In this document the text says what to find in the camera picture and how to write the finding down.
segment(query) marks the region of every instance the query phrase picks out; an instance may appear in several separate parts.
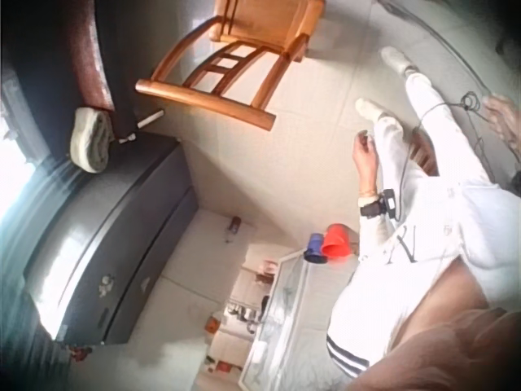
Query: leg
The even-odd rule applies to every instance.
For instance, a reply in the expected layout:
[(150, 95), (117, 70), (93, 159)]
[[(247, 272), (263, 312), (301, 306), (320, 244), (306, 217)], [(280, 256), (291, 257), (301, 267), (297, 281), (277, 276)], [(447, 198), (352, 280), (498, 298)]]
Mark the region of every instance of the leg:
[(409, 159), (409, 146), (403, 141), (400, 122), (367, 99), (358, 99), (356, 105), (359, 114), (374, 123), (374, 143), (382, 165), (383, 187), (395, 192), (396, 211), (400, 221), (393, 224), (397, 226), (410, 212), (418, 180), (427, 175), (416, 162)]
[(478, 156), (454, 120), (448, 106), (435, 107), (444, 100), (426, 76), (401, 52), (393, 47), (380, 51), (383, 61), (399, 75), (406, 77), (405, 88), (414, 111), (422, 119), (431, 137), (440, 176), (450, 182), (490, 183)]

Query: foot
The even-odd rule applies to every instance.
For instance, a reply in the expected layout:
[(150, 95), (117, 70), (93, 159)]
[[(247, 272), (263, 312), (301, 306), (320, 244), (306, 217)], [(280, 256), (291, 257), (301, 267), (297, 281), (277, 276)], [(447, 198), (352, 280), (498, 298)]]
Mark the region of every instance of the foot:
[(407, 77), (411, 73), (417, 72), (418, 67), (405, 57), (405, 55), (392, 46), (385, 46), (380, 49), (380, 57), (383, 62), (400, 76)]
[(382, 106), (379, 106), (375, 102), (365, 98), (357, 99), (355, 102), (355, 108), (357, 109), (358, 114), (363, 116), (365, 119), (372, 121), (374, 124), (378, 122), (380, 118), (387, 115)]

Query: wire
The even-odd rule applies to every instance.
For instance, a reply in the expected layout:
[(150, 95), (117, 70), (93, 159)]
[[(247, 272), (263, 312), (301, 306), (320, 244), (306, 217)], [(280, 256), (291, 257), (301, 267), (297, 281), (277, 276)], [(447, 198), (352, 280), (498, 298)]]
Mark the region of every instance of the wire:
[[(471, 123), (471, 127), (474, 130), (474, 134), (476, 136), (476, 142), (475, 142), (474, 148), (473, 148), (474, 152), (476, 153), (476, 155), (478, 155), (478, 157), (481, 158), (482, 161), (484, 161), (486, 163), (486, 165), (488, 166), (488, 172), (489, 172), (489, 174), (491, 176), (491, 179), (492, 179), (493, 182), (495, 182), (496, 179), (494, 178), (494, 174), (492, 172), (492, 166), (490, 165), (490, 161), (488, 160), (487, 155), (485, 154), (483, 138), (479, 135), (478, 130), (475, 128), (474, 122), (471, 119), (470, 112), (473, 112), (479, 119), (489, 123), (489, 120), (487, 118), (485, 118), (484, 116), (482, 116), (481, 114), (478, 113), (478, 111), (481, 109), (481, 102), (478, 99), (478, 95), (474, 91), (468, 91), (466, 94), (464, 94), (462, 96), (462, 99), (459, 101), (459, 103), (442, 102), (442, 103), (435, 104), (433, 107), (428, 109), (422, 115), (422, 117), (420, 118), (419, 123), (413, 128), (412, 134), (414, 134), (414, 133), (419, 131), (420, 127), (422, 126), (423, 119), (425, 118), (425, 116), (428, 113), (430, 113), (435, 108), (438, 108), (438, 107), (441, 107), (441, 106), (448, 106), (450, 108), (462, 108), (463, 110), (465, 110), (465, 112), (466, 112), (466, 114), (467, 114), (467, 116), (469, 118), (469, 122)], [(412, 143), (409, 143), (409, 149), (407, 151), (407, 156), (410, 156), (411, 148), (412, 148)], [(410, 160), (410, 158), (407, 158), (405, 160), (404, 168), (401, 171), (400, 194), (399, 194), (400, 199), (399, 199), (399, 202), (398, 202), (398, 204), (400, 205), (400, 210), (398, 211), (399, 214), (396, 216), (396, 221), (397, 222), (399, 222), (401, 220), (401, 214), (402, 214), (401, 210), (403, 208), (401, 195), (403, 193), (403, 184), (404, 184), (404, 178), (405, 178), (405, 171), (407, 170), (407, 164), (409, 163), (409, 160)]]

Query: hand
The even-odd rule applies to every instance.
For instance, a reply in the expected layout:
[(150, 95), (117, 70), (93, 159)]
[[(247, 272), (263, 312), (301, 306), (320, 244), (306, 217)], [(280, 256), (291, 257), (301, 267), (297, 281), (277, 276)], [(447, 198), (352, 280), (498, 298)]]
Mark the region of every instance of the hand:
[(360, 193), (376, 191), (379, 158), (374, 140), (367, 135), (367, 130), (359, 132), (355, 137), (352, 159), (358, 170)]
[(510, 148), (521, 153), (521, 116), (511, 99), (493, 94), (483, 99), (490, 127)]

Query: white pants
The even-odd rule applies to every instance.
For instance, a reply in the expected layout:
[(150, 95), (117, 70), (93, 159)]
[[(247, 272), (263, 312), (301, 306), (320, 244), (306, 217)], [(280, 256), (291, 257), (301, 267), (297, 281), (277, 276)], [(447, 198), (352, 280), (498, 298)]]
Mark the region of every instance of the white pants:
[[(468, 139), (454, 120), (450, 108), (439, 106), (431, 110), (444, 100), (432, 88), (429, 79), (421, 73), (413, 73), (407, 78), (405, 89), (418, 118), (423, 118), (422, 125), (434, 146), (440, 176), (447, 183), (453, 184), (491, 184)], [(374, 140), (382, 164), (383, 188), (393, 189), (397, 203), (401, 200), (403, 222), (410, 212), (418, 179), (427, 175), (416, 162), (410, 161), (403, 180), (404, 194), (400, 198), (401, 175), (404, 164), (409, 159), (409, 146), (403, 140), (400, 123), (389, 116), (380, 119), (374, 126)]]

